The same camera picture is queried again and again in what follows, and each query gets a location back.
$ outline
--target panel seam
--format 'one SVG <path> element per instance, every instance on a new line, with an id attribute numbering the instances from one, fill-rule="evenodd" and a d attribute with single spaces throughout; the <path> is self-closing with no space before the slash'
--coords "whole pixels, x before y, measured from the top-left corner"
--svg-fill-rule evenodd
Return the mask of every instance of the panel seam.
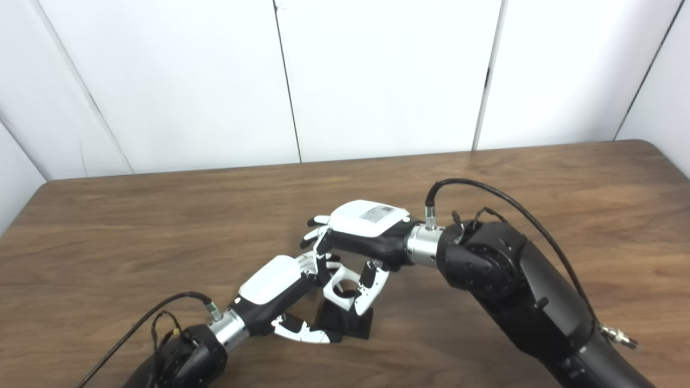
<path id="1" fill-rule="evenodd" d="M 39 18 L 43 22 L 43 25 L 46 27 L 48 34 L 52 38 L 53 43 L 55 44 L 58 52 L 62 56 L 67 67 L 70 69 L 70 72 L 72 73 L 72 77 L 77 82 L 79 89 L 81 89 L 84 97 L 86 98 L 86 101 L 89 104 L 89 107 L 91 107 L 92 112 L 94 113 L 94 115 L 98 119 L 99 123 L 101 124 L 101 128 L 105 131 L 106 136 L 110 139 L 110 142 L 115 146 L 117 152 L 120 154 L 120 157 L 122 158 L 122 160 L 127 164 L 127 167 L 129 168 L 131 173 L 132 174 L 136 173 L 134 171 L 134 168 L 132 167 L 132 164 L 130 163 L 129 159 L 127 158 L 127 155 L 125 155 L 125 153 L 122 149 L 122 146 L 117 141 L 117 138 L 115 137 L 115 134 L 113 133 L 110 125 L 106 121 L 106 118 L 103 116 L 103 112 L 101 112 L 101 109 L 98 106 L 98 103 L 96 102 L 93 95 L 91 94 L 89 88 L 86 85 L 86 82 L 83 80 L 81 73 L 79 73 L 79 69 L 77 69 L 77 66 L 75 65 L 74 61 L 72 60 L 72 57 L 70 56 L 69 52 L 67 51 L 67 48 L 63 44 L 62 39 L 60 39 L 60 36 L 57 34 L 57 30 L 55 30 L 55 27 L 53 26 L 52 22 L 48 18 L 48 14 L 46 14 L 46 11 L 43 9 L 41 2 L 39 0 L 31 0 L 31 2 L 34 5 L 34 9 L 36 10 L 36 13 L 38 14 Z"/>
<path id="2" fill-rule="evenodd" d="M 673 24 L 676 22 L 676 18 L 678 17 L 678 14 L 680 13 L 680 9 L 683 8 L 683 3 L 685 3 L 685 0 L 680 0 L 680 4 L 678 5 L 678 9 L 676 10 L 676 13 L 673 14 L 673 18 L 671 19 L 671 23 L 669 24 L 669 27 L 666 29 L 666 32 L 664 33 L 664 37 L 661 39 L 661 42 L 659 43 L 659 47 L 657 47 L 656 52 L 654 53 L 654 56 L 651 59 L 651 62 L 649 62 L 649 66 L 647 67 L 647 71 L 644 72 L 644 76 L 642 77 L 642 81 L 640 82 L 638 89 L 635 91 L 635 95 L 633 96 L 633 99 L 630 101 L 630 105 L 628 106 L 628 110 L 626 110 L 625 115 L 623 115 L 623 120 L 621 120 L 620 125 L 618 126 L 618 129 L 615 131 L 615 135 L 613 136 L 612 141 L 614 141 L 618 138 L 618 135 L 620 134 L 620 130 L 621 130 L 621 128 L 623 128 L 623 124 L 625 124 L 625 120 L 628 118 L 628 114 L 630 114 L 630 110 L 633 108 L 635 101 L 638 99 L 638 95 L 640 94 L 640 90 L 642 90 L 644 82 L 647 80 L 647 76 L 649 75 L 649 72 L 651 71 L 652 66 L 654 66 L 654 62 L 656 62 L 656 57 L 659 56 L 659 52 L 661 51 L 661 47 L 663 47 L 664 43 L 666 42 L 666 38 L 669 36 L 669 32 L 671 32 Z"/>
<path id="3" fill-rule="evenodd" d="M 498 46 L 501 42 L 501 35 L 503 33 L 503 24 L 505 22 L 507 8 L 508 0 L 501 0 L 501 6 L 498 10 L 498 20 L 496 21 L 496 31 L 493 34 L 491 55 L 489 55 L 489 65 L 486 68 L 484 90 L 482 91 L 482 102 L 479 106 L 479 112 L 477 114 L 477 125 L 475 127 L 474 138 L 472 139 L 472 151 L 476 151 L 479 148 L 479 139 L 482 133 L 482 125 L 484 125 L 484 113 L 486 112 L 486 103 L 489 100 L 491 80 L 493 78 L 493 73 L 495 69 L 496 57 L 498 56 Z"/>
<path id="4" fill-rule="evenodd" d="M 295 108 L 293 107 L 293 95 L 290 91 L 290 80 L 288 79 L 288 66 L 285 63 L 285 52 L 283 51 L 283 38 L 280 35 L 280 22 L 278 22 L 278 5 L 273 0 L 273 14 L 275 16 L 275 28 L 278 31 L 278 44 L 280 45 L 280 57 L 283 61 L 283 72 L 285 74 L 285 85 L 288 89 L 288 100 L 290 101 L 290 115 L 293 118 L 293 129 L 295 130 L 295 141 L 297 143 L 297 156 L 299 163 L 302 163 L 302 150 L 299 147 L 299 135 L 297 134 L 297 122 L 295 121 Z"/>

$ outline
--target label sticker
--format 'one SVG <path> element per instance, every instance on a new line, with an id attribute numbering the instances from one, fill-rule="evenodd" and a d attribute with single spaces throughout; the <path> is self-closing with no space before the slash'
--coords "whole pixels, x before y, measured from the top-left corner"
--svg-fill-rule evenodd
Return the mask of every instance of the label sticker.
<path id="1" fill-rule="evenodd" d="M 386 205 L 374 206 L 362 214 L 359 218 L 373 222 L 374 224 L 383 220 L 387 215 L 394 212 L 396 209 Z"/>

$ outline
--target white wall panel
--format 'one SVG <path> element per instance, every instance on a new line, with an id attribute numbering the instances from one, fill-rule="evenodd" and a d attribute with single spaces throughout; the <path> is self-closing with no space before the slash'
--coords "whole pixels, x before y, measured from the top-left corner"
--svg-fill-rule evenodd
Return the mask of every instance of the white wall panel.
<path id="1" fill-rule="evenodd" d="M 0 1 L 0 120 L 52 179 L 131 173 L 35 5 Z"/>
<path id="2" fill-rule="evenodd" d="M 270 0 L 41 0 L 135 172 L 298 162 Z"/>
<path id="3" fill-rule="evenodd" d="M 690 177 L 690 6 L 678 13 L 617 139 L 656 145 Z"/>
<path id="4" fill-rule="evenodd" d="M 44 183 L 46 180 L 0 124 L 0 235 Z"/>
<path id="5" fill-rule="evenodd" d="M 512 0 L 479 148 L 611 140 L 680 0 Z"/>
<path id="6" fill-rule="evenodd" d="M 283 0 L 305 162 L 468 150 L 499 0 Z"/>

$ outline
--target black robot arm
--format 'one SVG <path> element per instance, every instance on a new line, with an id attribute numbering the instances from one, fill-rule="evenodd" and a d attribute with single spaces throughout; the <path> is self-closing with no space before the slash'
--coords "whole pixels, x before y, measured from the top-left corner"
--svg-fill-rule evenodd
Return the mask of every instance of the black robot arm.
<path id="1" fill-rule="evenodd" d="M 443 231 L 437 265 L 472 293 L 513 344 L 565 388 L 653 388 L 613 348 L 584 300 L 524 235 L 504 222 Z"/>
<path id="2" fill-rule="evenodd" d="M 474 220 L 438 227 L 435 196 L 447 184 L 467 184 L 514 206 L 544 236 L 563 263 L 571 286 L 525 235 L 501 222 L 479 222 L 497 215 L 484 208 Z M 326 231 L 307 234 L 302 247 L 331 248 L 381 260 L 393 269 L 406 265 L 437 268 L 454 288 L 470 292 L 515 346 L 539 360 L 566 388 L 653 388 L 614 348 L 635 349 L 621 331 L 602 325 L 573 267 L 548 231 L 519 203 L 481 182 L 436 182 L 425 201 L 425 222 L 387 204 L 353 201 L 319 215 L 309 226 Z"/>

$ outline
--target wooden table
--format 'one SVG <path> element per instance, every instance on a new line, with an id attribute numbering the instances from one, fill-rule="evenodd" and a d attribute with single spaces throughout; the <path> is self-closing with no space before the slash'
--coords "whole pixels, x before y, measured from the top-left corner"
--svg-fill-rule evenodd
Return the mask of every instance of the wooden table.
<path id="1" fill-rule="evenodd" d="M 688 386 L 690 182 L 641 141 L 49 182 L 0 239 L 0 385 L 74 386 L 163 298 L 193 289 L 225 305 L 275 255 L 300 252 L 312 216 L 363 198 L 421 217 L 429 186 L 447 177 L 523 203 L 602 321 L 642 344 L 624 356 L 659 388 Z M 484 205 L 556 261 L 517 212 L 475 188 L 442 190 L 440 223 Z M 314 289 L 290 311 L 311 321 L 321 299 Z M 393 274 L 374 307 L 369 341 L 251 338 L 214 387 L 557 387 L 433 269 Z M 183 326 L 208 321 L 197 301 L 170 310 Z M 145 328 L 91 386 L 119 387 L 150 354 Z"/>

